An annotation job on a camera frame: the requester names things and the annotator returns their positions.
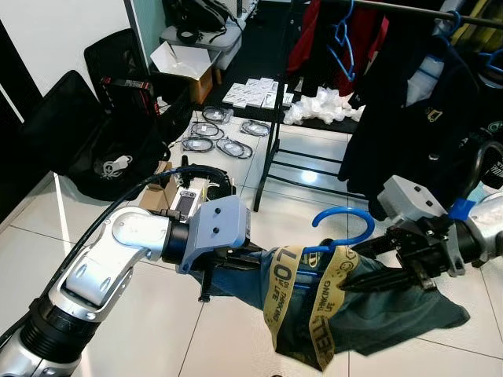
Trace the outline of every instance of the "white wall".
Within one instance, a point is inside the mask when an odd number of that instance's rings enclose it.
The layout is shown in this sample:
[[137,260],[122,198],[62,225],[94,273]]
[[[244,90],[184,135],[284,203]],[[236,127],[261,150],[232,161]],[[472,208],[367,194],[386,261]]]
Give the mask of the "white wall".
[[130,27],[123,0],[0,0],[0,19],[42,95],[72,69],[91,87],[84,49]]

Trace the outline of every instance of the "metal rack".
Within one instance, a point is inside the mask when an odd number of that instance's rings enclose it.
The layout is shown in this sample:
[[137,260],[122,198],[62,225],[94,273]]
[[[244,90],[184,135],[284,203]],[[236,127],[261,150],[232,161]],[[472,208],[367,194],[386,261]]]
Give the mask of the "metal rack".
[[[345,2],[349,3],[351,0],[322,0],[324,2]],[[269,170],[272,165],[280,165],[284,167],[291,167],[294,169],[299,169],[299,170],[308,170],[315,172],[317,174],[324,174],[328,175],[330,177],[337,177],[337,173],[333,172],[328,172],[328,171],[323,171],[323,170],[317,170],[317,169],[311,169],[309,167],[303,167],[300,165],[294,165],[291,163],[283,163],[281,161],[276,161],[274,159],[275,155],[279,152],[281,153],[288,153],[291,155],[296,155],[296,156],[303,156],[307,157],[310,159],[318,159],[321,161],[327,161],[330,163],[338,163],[341,164],[342,161],[338,159],[328,159],[322,156],[312,156],[306,153],[301,153],[301,152],[295,152],[295,151],[290,151],[288,149],[280,148],[280,127],[281,127],[281,112],[282,112],[282,104],[283,104],[283,96],[284,96],[284,91],[285,91],[285,82],[286,82],[286,67],[288,65],[288,53],[289,53],[289,46],[291,44],[291,41],[287,40],[288,36],[293,36],[294,35],[294,30],[298,25],[296,25],[295,21],[293,20],[292,17],[292,12],[294,9],[294,5],[297,1],[296,0],[291,0],[290,1],[290,9],[288,11],[288,17],[287,17],[287,24],[284,29],[284,34],[283,34],[283,42],[282,42],[282,47],[281,47],[281,57],[282,57],[282,66],[285,67],[283,72],[279,74],[278,78],[278,88],[277,88],[277,96],[276,96],[276,103],[274,105],[274,118],[273,121],[271,122],[271,128],[270,128],[270,134],[269,134],[269,139],[267,141],[267,150],[266,150],[266,158],[264,162],[264,168],[263,168],[263,173],[262,177],[260,178],[260,183],[259,187],[257,189],[257,193],[255,194],[255,202],[253,204],[253,211],[258,211],[260,208],[260,200],[262,199],[262,194],[264,190],[264,186],[266,184],[267,178],[273,178],[278,181],[283,181],[292,185],[297,185],[300,187],[305,187],[308,189],[315,189],[318,191],[323,191],[323,192],[330,192],[332,194],[337,194],[337,195],[342,195],[342,196],[348,196],[351,198],[358,198],[358,199],[365,199],[364,196],[358,195],[358,194],[353,194],[351,192],[341,192],[337,190],[332,190],[329,188],[322,188],[314,185],[306,185],[304,183],[300,183],[297,181],[292,181],[290,179],[286,179],[283,177],[278,177],[277,175],[270,174]],[[386,2],[373,2],[369,0],[354,0],[354,5],[359,6],[362,8],[370,8],[370,9],[379,9],[383,10],[385,12],[400,12],[400,13],[413,13],[414,15],[417,16],[425,16],[428,18],[438,18],[442,20],[456,20],[456,16],[452,13],[447,13],[447,12],[440,12],[440,11],[435,11],[435,10],[430,10],[430,9],[422,9],[422,8],[414,8],[411,6],[405,6],[405,5],[395,5],[395,4],[390,4]],[[503,23],[498,22],[495,20],[486,20],[486,19],[481,19],[481,18],[475,18],[475,17],[470,17],[470,16],[461,16],[461,24],[474,24],[474,25],[479,25],[479,26],[484,26],[484,27],[492,27],[492,28],[497,28],[497,29],[503,29]]]

